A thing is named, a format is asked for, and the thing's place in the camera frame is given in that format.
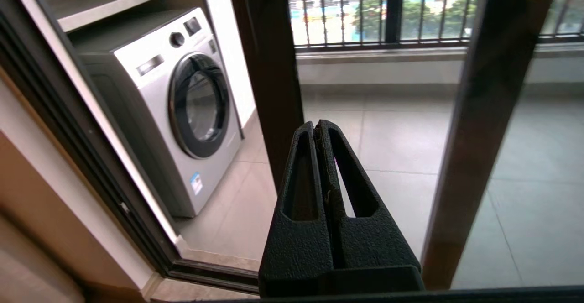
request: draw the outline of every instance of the front-loading washing machine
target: front-loading washing machine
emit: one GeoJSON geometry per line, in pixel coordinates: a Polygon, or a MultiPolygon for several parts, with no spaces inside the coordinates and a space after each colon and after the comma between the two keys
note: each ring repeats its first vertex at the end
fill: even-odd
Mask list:
{"type": "Polygon", "coordinates": [[[202,10],[133,15],[69,38],[158,199],[173,216],[197,215],[241,142],[202,10]]]}

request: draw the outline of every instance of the black plastic object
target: black plastic object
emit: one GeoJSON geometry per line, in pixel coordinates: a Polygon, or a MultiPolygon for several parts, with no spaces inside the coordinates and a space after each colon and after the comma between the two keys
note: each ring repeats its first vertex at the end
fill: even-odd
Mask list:
{"type": "Polygon", "coordinates": [[[419,291],[420,271],[340,128],[300,126],[261,259],[261,297],[419,291]],[[355,218],[346,215],[337,166],[355,218]]]}

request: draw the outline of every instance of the washing machine door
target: washing machine door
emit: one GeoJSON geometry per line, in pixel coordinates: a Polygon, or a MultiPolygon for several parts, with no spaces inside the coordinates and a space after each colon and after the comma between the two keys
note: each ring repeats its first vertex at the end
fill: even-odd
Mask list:
{"type": "Polygon", "coordinates": [[[171,77],[169,117],[177,143],[203,159],[215,153],[229,124],[229,93],[223,71],[207,55],[194,52],[178,62],[171,77]]]}

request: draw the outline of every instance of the metal railing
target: metal railing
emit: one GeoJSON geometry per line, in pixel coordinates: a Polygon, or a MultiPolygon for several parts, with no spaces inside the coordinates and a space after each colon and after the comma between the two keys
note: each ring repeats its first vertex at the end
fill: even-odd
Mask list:
{"type": "MultiPolygon", "coordinates": [[[[478,0],[288,0],[300,52],[461,47],[478,0]]],[[[554,0],[542,43],[584,41],[584,0],[554,0]]]]}

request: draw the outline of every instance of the floor tile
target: floor tile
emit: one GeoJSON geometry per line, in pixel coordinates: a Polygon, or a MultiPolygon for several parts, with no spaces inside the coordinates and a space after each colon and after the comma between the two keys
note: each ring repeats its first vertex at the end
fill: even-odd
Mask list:
{"type": "Polygon", "coordinates": [[[194,219],[178,219],[180,233],[191,249],[215,252],[211,244],[213,238],[225,220],[250,167],[251,163],[232,162],[201,213],[194,219]]]}
{"type": "Polygon", "coordinates": [[[306,122],[311,120],[313,126],[316,126],[319,120],[329,120],[337,124],[343,131],[347,141],[349,141],[351,148],[359,157],[363,111],[305,110],[304,120],[306,122]]]}
{"type": "Polygon", "coordinates": [[[450,114],[365,111],[361,164],[366,170],[438,174],[450,114]]]}
{"type": "Polygon", "coordinates": [[[491,180],[488,190],[525,286],[584,284],[581,185],[491,180]]]}
{"type": "Polygon", "coordinates": [[[242,141],[234,160],[238,162],[255,162],[262,148],[265,149],[263,134],[261,133],[259,121],[255,120],[253,124],[250,124],[250,130],[246,131],[245,139],[242,141]]]}
{"type": "Polygon", "coordinates": [[[561,101],[523,100],[511,117],[492,177],[584,182],[584,125],[561,101]]]}
{"type": "Polygon", "coordinates": [[[452,282],[452,289],[521,287],[489,195],[483,197],[452,282]]]}
{"type": "Polygon", "coordinates": [[[438,177],[377,171],[367,171],[367,175],[420,259],[438,177]]]}
{"type": "Polygon", "coordinates": [[[363,110],[365,95],[359,93],[323,93],[303,91],[302,109],[304,110],[363,110]]]}
{"type": "Polygon", "coordinates": [[[253,163],[213,240],[213,252],[261,260],[275,205],[270,165],[253,163]]]}
{"type": "Polygon", "coordinates": [[[257,299],[257,295],[244,294],[221,288],[203,286],[191,282],[180,282],[173,279],[164,279],[156,287],[152,299],[164,302],[174,301],[212,301],[230,299],[257,299]]]}
{"type": "Polygon", "coordinates": [[[454,108],[454,95],[368,94],[365,110],[448,112],[454,108]]]}
{"type": "Polygon", "coordinates": [[[257,155],[254,157],[255,163],[269,163],[270,159],[267,157],[266,145],[261,145],[257,155]]]}

